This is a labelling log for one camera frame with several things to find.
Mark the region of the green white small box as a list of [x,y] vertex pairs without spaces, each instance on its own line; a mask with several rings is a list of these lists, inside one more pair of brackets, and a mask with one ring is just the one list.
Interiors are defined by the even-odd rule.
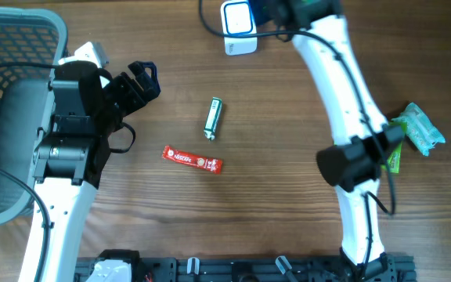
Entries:
[[209,140],[215,139],[216,128],[218,126],[221,112],[222,100],[218,97],[213,97],[204,126],[204,136]]

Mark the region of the green snack bag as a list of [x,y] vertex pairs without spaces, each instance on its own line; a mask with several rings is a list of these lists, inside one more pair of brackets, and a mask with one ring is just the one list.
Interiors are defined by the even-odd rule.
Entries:
[[402,144],[406,138],[406,123],[403,121],[389,121],[390,126],[399,126],[402,129],[403,132],[403,138],[402,141],[399,143],[399,145],[391,152],[391,154],[388,157],[388,165],[390,168],[391,173],[399,174],[399,167],[400,167],[400,161],[401,161],[401,152],[402,152]]

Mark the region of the red Nescafe coffee stick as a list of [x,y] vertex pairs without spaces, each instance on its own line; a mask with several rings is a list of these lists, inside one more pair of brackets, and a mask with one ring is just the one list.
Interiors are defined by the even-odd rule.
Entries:
[[169,145],[164,148],[162,157],[163,159],[174,161],[175,163],[203,169],[215,174],[220,174],[222,171],[223,162],[220,159],[203,157],[189,152],[176,150]]

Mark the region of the teal tissue pack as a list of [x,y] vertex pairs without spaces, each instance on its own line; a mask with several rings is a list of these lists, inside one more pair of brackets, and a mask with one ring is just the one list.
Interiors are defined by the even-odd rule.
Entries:
[[445,143],[442,133],[431,123],[428,116],[415,103],[410,103],[393,122],[406,126],[406,135],[415,147],[425,156],[429,156],[431,149],[438,143]]

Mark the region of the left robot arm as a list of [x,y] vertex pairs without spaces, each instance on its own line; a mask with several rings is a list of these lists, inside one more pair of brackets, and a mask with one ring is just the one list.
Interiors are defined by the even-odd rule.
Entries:
[[88,61],[59,65],[51,90],[49,128],[34,151],[31,232],[19,279],[72,281],[85,220],[99,189],[102,170],[117,148],[112,133],[123,119],[156,99],[157,67],[135,61],[113,77]]

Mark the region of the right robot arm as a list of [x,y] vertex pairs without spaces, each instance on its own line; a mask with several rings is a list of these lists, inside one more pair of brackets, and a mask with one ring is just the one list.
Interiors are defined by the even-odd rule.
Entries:
[[377,212],[394,215],[395,207],[386,208],[377,192],[402,129],[387,122],[370,95],[339,1],[256,1],[254,16],[275,24],[271,34],[292,42],[312,75],[334,142],[317,153],[316,163],[337,194],[347,278],[370,280],[388,268]]

